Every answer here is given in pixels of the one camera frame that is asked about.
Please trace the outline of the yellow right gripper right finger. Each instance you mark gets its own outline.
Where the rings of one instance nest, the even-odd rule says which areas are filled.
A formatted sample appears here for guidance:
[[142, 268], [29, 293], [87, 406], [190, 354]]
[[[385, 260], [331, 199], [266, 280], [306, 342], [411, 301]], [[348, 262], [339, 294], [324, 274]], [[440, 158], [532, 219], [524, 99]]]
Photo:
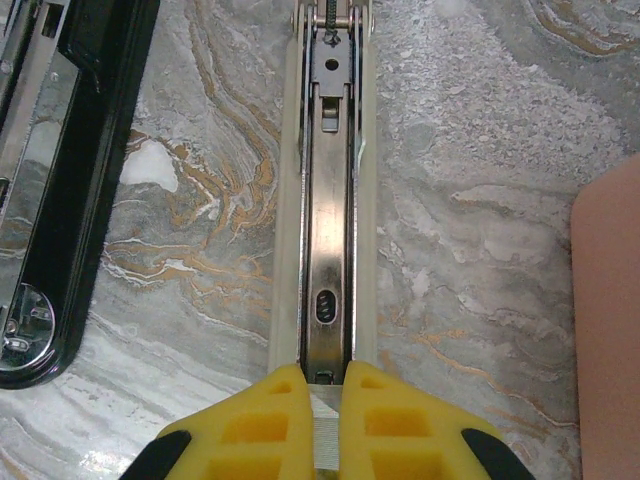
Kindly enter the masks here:
[[535, 480], [486, 420], [360, 361], [349, 363], [339, 480]]

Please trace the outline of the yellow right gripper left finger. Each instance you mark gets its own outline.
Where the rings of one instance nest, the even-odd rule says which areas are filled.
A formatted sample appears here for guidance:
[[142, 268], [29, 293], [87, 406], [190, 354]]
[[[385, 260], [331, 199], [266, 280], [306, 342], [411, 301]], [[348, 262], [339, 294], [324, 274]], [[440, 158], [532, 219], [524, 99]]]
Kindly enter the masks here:
[[165, 427], [119, 480], [315, 480], [313, 413], [297, 365]]

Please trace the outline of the grey staple strip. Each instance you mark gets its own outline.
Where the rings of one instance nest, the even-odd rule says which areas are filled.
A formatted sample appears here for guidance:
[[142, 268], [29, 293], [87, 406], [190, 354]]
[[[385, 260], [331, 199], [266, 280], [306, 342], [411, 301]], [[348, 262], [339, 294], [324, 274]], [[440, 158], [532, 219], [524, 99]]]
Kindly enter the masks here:
[[339, 470], [341, 386], [309, 385], [313, 412], [314, 465], [318, 471]]

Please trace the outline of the cream white stapler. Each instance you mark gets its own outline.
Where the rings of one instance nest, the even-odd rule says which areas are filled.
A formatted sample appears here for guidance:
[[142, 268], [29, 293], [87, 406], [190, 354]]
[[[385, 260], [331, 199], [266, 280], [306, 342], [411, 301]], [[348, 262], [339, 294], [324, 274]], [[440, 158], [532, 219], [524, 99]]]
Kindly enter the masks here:
[[372, 0], [295, 0], [280, 141], [268, 364], [341, 386], [376, 345]]

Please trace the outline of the orange plastic tray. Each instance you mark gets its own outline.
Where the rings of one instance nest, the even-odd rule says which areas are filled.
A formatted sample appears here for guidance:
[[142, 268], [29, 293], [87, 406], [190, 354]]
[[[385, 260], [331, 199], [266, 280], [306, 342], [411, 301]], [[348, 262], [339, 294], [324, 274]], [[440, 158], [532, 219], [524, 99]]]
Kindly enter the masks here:
[[571, 211], [583, 480], [640, 480], [640, 153]]

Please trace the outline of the black stapler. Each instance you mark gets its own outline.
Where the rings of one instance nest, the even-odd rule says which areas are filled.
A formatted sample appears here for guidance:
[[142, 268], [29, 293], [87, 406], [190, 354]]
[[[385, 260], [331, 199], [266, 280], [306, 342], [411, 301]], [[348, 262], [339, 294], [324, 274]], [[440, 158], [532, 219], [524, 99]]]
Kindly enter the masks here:
[[0, 0], [0, 390], [85, 330], [161, 0]]

